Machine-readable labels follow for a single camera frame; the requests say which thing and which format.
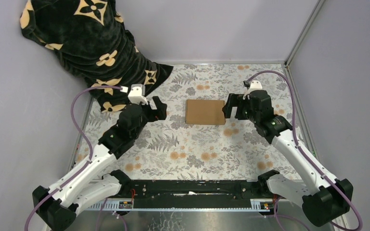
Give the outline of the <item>brown cardboard box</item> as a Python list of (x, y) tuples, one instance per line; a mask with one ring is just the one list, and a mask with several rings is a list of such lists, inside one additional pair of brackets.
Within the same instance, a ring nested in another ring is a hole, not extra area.
[(223, 100), (186, 100), (185, 123), (189, 125), (224, 125)]

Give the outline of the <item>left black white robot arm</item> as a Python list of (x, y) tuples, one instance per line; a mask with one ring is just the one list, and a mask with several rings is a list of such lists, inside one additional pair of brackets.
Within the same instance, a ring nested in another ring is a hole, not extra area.
[(167, 105), (157, 96), (152, 100), (155, 109), (149, 103), (128, 104), (117, 123), (98, 140), (90, 156), (48, 188), (39, 186), (33, 191), (36, 213), (51, 230), (66, 230), (82, 211), (102, 199), (114, 195), (123, 198), (130, 193), (131, 179), (121, 170), (106, 174), (94, 185), (89, 183), (133, 147), (147, 123), (166, 119)]

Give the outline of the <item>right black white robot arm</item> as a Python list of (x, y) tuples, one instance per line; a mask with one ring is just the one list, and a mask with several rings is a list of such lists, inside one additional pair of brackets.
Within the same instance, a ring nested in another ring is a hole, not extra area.
[(285, 156), (303, 183), (287, 179), (276, 170), (258, 176), (257, 192), (263, 198), (277, 194), (300, 206), (307, 219), (321, 227), (350, 210), (353, 185), (339, 180), (326, 170), (297, 139), (293, 126), (281, 115), (274, 114), (271, 97), (265, 90), (254, 90), (247, 96), (229, 94), (222, 108), (225, 118), (249, 120), (258, 134)]

